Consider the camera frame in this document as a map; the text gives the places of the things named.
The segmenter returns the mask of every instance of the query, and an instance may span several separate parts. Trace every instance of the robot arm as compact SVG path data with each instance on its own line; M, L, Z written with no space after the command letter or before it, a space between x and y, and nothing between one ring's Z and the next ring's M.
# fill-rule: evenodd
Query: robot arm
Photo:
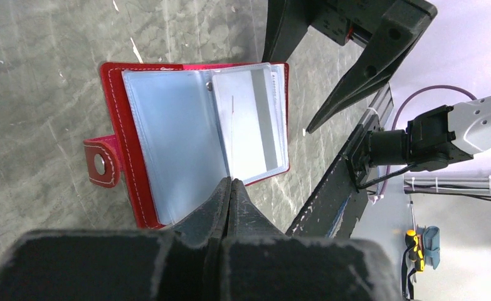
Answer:
M406 130L368 132L362 139L358 153L363 156L348 162L359 189L396 175L361 184L374 166L408 165L402 172L443 169L491 148L491 97L443 105L409 121Z
M474 155L491 148L491 97L462 102L448 113L448 131L454 132L452 144Z

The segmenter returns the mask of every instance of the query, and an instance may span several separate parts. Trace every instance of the screwdriver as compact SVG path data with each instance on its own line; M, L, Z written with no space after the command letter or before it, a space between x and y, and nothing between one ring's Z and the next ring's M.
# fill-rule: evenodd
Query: screwdriver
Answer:
M408 258L415 264L415 270L417 272L423 272L425 270L425 259L423 249L420 246L420 238L415 230L408 230L404 237L406 246L411 246L415 242L415 246L408 252Z

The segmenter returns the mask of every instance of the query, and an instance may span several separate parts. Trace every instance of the card holder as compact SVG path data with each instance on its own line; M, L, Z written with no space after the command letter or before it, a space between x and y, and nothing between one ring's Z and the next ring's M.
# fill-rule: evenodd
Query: card holder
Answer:
M273 123L277 126L272 127L272 132L277 140L275 145L282 150L282 165L245 179L249 184L289 170L288 66L285 63L262 65L250 65L249 69L264 69L263 79L266 82L271 76L274 102L271 98L269 105L277 105L274 109L270 108L271 115L275 112L275 118L270 118L276 120ZM226 157L222 118L215 97L217 84L214 82L217 80L214 81L213 77L240 71L240 68L233 66L239 65L102 65L103 90L115 135L84 141L88 172L94 184L113 187L123 171L136 221L141 228L160 228L179 221L209 197L221 178L231 174L231 161ZM132 105L130 98L167 101L153 101L151 105L148 105L151 102L143 101L139 102L141 105ZM280 125L282 114L285 121ZM191 141L195 147L177 147L183 139L187 139L188 145ZM105 173L97 173L96 161L92 159L95 157L104 158Z

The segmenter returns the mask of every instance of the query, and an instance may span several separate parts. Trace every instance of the gray floor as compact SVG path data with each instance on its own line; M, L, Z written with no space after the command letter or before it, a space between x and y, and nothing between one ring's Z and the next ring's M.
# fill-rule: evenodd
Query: gray floor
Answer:
M125 185L88 181L82 140L112 133L98 64L259 61L265 0L0 1L0 255L35 228L134 228ZM310 29L290 72L289 173L248 188L285 229L367 106L302 135L361 49Z

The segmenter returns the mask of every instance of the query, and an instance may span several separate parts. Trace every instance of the white wall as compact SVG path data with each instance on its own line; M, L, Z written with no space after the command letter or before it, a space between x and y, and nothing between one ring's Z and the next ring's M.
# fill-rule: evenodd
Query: white wall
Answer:
M413 194L419 225L441 229L441 263L417 273L424 301L491 301L491 203L463 196Z

